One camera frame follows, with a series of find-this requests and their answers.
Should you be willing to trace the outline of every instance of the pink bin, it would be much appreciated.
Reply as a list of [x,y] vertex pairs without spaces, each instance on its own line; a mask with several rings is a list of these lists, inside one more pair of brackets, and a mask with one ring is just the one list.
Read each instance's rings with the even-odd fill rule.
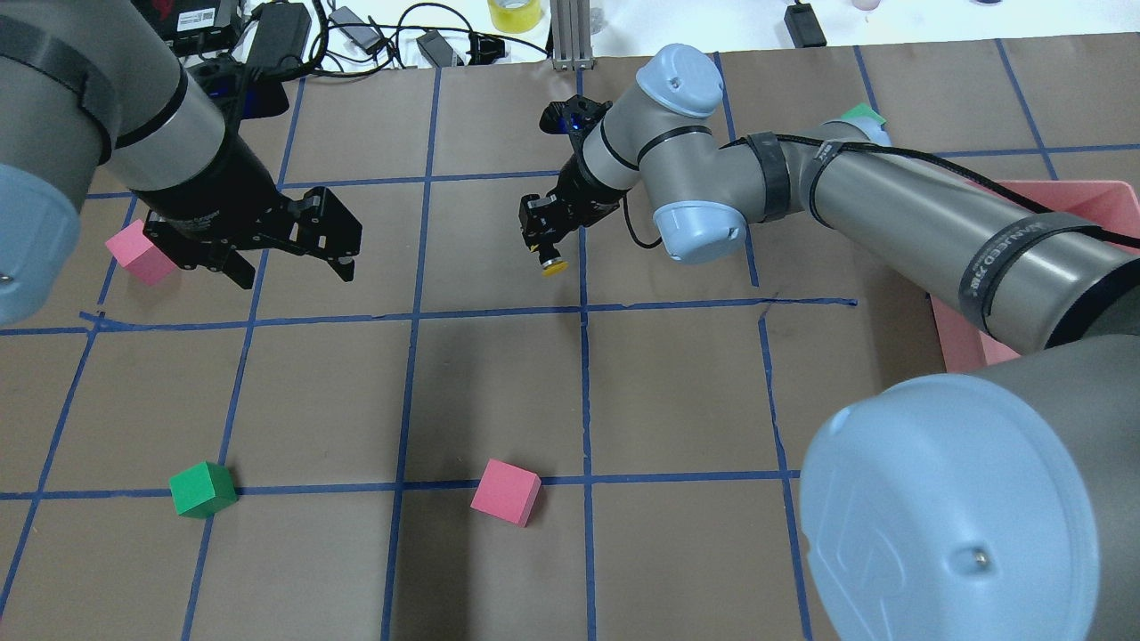
[[[1075,213],[1105,229],[1140,236],[1140,202],[1118,180],[1002,180],[1018,194],[1057,210]],[[1125,248],[1126,251],[1140,253]],[[970,372],[1020,356],[987,336],[948,305],[931,298],[938,341],[947,372]]]

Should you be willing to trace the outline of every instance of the pink box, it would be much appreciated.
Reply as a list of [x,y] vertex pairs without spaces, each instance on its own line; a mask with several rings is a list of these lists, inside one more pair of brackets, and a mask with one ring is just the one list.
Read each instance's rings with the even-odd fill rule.
[[[1105,229],[1140,236],[1140,202],[1118,180],[1002,180],[1002,185],[1056,211],[1067,211]],[[1137,250],[1122,248],[1133,253]],[[947,372],[970,372],[1020,356],[970,325],[961,314],[930,299]]]
[[527,527],[530,509],[535,506],[535,497],[542,485],[543,480],[535,472],[491,459],[487,462],[483,477],[479,479],[479,488],[475,489],[471,506],[519,527]]
[[136,220],[122,232],[112,236],[107,249],[128,271],[147,285],[154,285],[168,274],[178,269],[172,260],[162,253],[150,238],[142,233],[142,221]]

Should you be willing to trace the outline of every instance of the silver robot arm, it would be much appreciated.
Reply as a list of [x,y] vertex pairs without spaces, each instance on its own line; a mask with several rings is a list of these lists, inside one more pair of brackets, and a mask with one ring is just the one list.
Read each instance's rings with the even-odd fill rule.
[[184,269],[242,287],[238,250],[326,260],[352,279],[360,225],[324,187],[291,201],[129,0],[0,3],[0,325],[33,314],[79,237],[96,165],[161,219]]
[[520,204],[544,270],[638,180],[679,262],[805,210],[860,243],[1031,356],[907,381],[819,432],[800,516],[840,635],[1140,639],[1140,259],[1072,214],[878,153],[873,112],[719,147],[720,95],[708,57],[673,44],[612,105],[552,104],[540,127],[575,154]]

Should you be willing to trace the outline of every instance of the yellow object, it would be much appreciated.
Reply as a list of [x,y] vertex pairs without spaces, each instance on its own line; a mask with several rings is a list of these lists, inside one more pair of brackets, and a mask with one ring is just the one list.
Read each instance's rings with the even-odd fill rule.
[[487,0],[491,24],[503,33],[522,33],[535,29],[543,17],[538,0]]
[[567,267],[570,267],[570,263],[564,260],[552,262],[543,268],[543,276],[553,276],[559,271],[565,270]]

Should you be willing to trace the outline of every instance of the white floor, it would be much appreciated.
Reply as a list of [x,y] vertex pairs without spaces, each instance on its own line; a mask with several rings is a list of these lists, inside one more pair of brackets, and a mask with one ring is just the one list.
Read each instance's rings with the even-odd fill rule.
[[[544,46],[549,25],[549,0],[539,1],[542,22],[520,36]],[[977,0],[881,0],[879,8],[872,11],[856,9],[852,2],[812,1],[830,44],[1140,31],[1140,0],[1003,0],[997,5]],[[256,3],[247,2],[250,6]],[[445,0],[442,3],[459,10],[474,29],[494,31],[487,0]],[[592,0],[591,6],[601,8],[605,21],[604,29],[594,35],[594,55],[648,56],[670,42],[685,42],[703,51],[791,48],[783,24],[784,9],[791,3],[791,0]],[[381,24],[394,24],[412,5],[406,0],[337,2],[361,17],[370,15]],[[455,16],[432,7],[414,10],[405,24],[462,26]],[[407,42],[401,50],[409,64],[422,60],[410,42],[416,35],[418,33],[408,32],[401,39]],[[467,49],[464,34],[447,35],[456,50]],[[341,36],[333,42],[353,51]],[[537,51],[520,44],[510,46],[508,62],[540,58]]]

